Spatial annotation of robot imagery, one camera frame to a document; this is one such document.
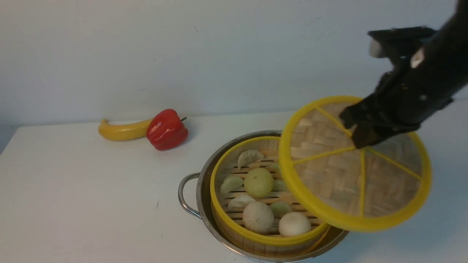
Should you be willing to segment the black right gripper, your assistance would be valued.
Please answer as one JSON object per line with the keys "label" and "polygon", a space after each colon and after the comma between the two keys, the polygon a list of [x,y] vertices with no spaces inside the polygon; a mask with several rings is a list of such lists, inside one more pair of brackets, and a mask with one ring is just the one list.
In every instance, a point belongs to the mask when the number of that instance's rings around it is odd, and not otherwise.
{"label": "black right gripper", "polygon": [[345,128],[355,126],[351,138],[355,147],[362,149],[383,142],[388,129],[395,133],[417,130],[453,101],[411,89],[403,82],[403,73],[389,71],[381,76],[371,95],[347,106],[339,118]]}

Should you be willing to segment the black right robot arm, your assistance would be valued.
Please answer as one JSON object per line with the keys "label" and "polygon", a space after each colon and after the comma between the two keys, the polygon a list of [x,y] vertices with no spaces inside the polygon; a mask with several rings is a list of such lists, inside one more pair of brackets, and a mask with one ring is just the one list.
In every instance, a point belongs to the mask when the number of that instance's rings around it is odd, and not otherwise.
{"label": "black right robot arm", "polygon": [[421,26],[368,32],[370,55],[388,58],[393,70],[381,76],[373,93],[339,114],[344,128],[353,129],[357,149],[418,130],[467,85],[467,13],[467,1],[459,0],[438,30]]}

